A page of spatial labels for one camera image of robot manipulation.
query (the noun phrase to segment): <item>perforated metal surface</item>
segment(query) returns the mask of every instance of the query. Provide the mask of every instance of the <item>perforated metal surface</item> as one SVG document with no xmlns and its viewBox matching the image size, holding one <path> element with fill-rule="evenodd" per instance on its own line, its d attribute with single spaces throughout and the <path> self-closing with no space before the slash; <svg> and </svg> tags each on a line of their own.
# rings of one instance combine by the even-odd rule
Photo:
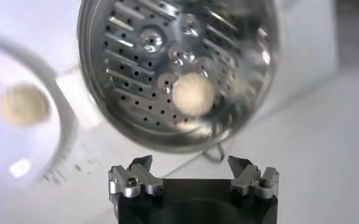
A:
<svg viewBox="0 0 359 224">
<path fill-rule="evenodd" d="M 238 130 L 264 97 L 273 19 L 268 1 L 85 1 L 78 33 L 85 80 L 109 121 L 134 141 L 205 149 Z M 172 103 L 172 86 L 189 72 L 208 77 L 217 93 L 203 117 Z"/>
</svg>

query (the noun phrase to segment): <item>stainless steel bowl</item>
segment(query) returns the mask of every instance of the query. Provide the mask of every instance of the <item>stainless steel bowl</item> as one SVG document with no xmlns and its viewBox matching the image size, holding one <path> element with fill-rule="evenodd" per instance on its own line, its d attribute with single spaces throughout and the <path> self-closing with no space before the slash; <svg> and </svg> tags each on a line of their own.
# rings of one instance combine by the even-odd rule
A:
<svg viewBox="0 0 359 224">
<path fill-rule="evenodd" d="M 273 1 L 89 0 L 78 23 L 80 65 L 104 116 L 164 152 L 207 150 L 259 107 L 275 73 Z M 217 96 L 202 117 L 171 100 L 181 75 L 208 77 Z"/>
</svg>

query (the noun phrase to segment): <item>metal bracket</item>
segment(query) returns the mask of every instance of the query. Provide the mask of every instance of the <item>metal bracket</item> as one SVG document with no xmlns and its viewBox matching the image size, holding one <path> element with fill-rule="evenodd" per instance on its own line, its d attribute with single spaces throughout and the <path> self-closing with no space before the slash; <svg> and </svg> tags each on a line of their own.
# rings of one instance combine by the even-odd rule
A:
<svg viewBox="0 0 359 224">
<path fill-rule="evenodd" d="M 127 198 L 140 195 L 140 182 L 122 166 L 113 166 L 108 172 L 110 201 L 112 195 L 123 194 Z"/>
<path fill-rule="evenodd" d="M 163 194 L 163 180 L 154 177 L 141 164 L 134 164 L 130 167 L 130 172 L 145 185 L 145 193 L 153 196 Z"/>
<path fill-rule="evenodd" d="M 113 166 L 108 172 L 110 201 L 116 201 L 118 194 L 127 198 L 140 195 L 141 185 L 145 185 L 145 193 L 153 196 L 163 194 L 163 180 L 149 173 L 152 156 L 137 158 L 129 168 Z"/>
<path fill-rule="evenodd" d="M 230 182 L 231 191 L 239 196 L 249 193 L 250 187 L 260 178 L 260 170 L 257 166 L 248 165 L 244 171 Z"/>
<path fill-rule="evenodd" d="M 255 185 L 255 194 L 258 198 L 269 199 L 278 196 L 279 173 L 273 167 L 267 167 L 262 178 Z"/>
<path fill-rule="evenodd" d="M 275 168 L 267 167 L 260 177 L 260 170 L 248 159 L 230 156 L 228 163 L 235 176 L 231 181 L 231 191 L 234 195 L 245 196 L 253 187 L 258 198 L 269 199 L 274 195 L 278 196 L 279 173 Z"/>
</svg>

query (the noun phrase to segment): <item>round dough ball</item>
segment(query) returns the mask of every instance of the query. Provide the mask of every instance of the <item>round dough ball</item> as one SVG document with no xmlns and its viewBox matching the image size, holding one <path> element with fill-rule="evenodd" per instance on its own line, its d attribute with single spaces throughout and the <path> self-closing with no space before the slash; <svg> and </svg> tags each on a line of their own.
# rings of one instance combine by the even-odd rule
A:
<svg viewBox="0 0 359 224">
<path fill-rule="evenodd" d="M 181 113 L 199 117 L 212 108 L 215 90 L 208 78 L 189 73 L 181 76 L 174 84 L 172 99 Z"/>
<path fill-rule="evenodd" d="M 48 114 L 47 98 L 34 86 L 13 86 L 0 97 L 0 115 L 7 123 L 32 125 L 45 120 Z"/>
</svg>

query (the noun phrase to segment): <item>screw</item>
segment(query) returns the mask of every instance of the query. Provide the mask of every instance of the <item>screw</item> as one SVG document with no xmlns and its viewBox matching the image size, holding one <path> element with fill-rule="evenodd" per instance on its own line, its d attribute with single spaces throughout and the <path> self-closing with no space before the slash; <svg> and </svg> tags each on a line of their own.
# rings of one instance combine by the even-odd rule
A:
<svg viewBox="0 0 359 224">
<path fill-rule="evenodd" d="M 128 187 L 134 187 L 137 184 L 137 179 L 134 177 L 128 178 L 127 185 Z"/>
<path fill-rule="evenodd" d="M 156 196 L 161 196 L 163 193 L 164 193 L 164 190 L 161 187 L 156 187 L 154 190 L 154 195 L 156 195 Z"/>
<path fill-rule="evenodd" d="M 259 180 L 259 186 L 260 187 L 268 187 L 269 186 L 269 182 L 266 179 L 260 179 Z"/>
</svg>

